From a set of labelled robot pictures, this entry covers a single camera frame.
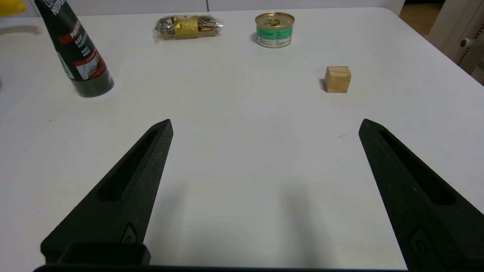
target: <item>can lid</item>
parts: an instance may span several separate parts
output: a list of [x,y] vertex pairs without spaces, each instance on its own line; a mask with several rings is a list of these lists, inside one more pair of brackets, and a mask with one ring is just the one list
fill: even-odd
[[294,24],[294,16],[282,12],[268,12],[256,17],[256,24],[269,29],[288,28]]

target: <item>black bottle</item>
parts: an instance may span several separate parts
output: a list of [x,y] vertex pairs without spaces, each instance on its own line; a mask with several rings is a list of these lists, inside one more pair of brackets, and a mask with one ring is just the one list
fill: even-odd
[[109,91],[113,79],[66,0],[35,0],[67,77],[83,97]]

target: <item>wooden cube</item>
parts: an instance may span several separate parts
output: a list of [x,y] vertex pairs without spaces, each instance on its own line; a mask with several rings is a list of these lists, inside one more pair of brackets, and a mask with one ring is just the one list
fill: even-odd
[[347,66],[328,66],[326,69],[324,78],[326,92],[347,92],[350,81],[351,72]]

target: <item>wrapped snack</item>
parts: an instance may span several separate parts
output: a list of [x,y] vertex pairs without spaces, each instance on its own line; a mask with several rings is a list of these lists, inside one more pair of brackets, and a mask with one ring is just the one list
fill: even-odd
[[222,21],[210,15],[166,16],[156,22],[153,38],[158,42],[160,40],[218,36],[222,27]]

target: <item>cat food can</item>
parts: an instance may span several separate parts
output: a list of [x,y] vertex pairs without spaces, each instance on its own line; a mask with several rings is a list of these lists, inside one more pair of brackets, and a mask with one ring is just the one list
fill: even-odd
[[268,12],[257,16],[257,43],[269,48],[289,45],[294,21],[294,16],[282,12]]

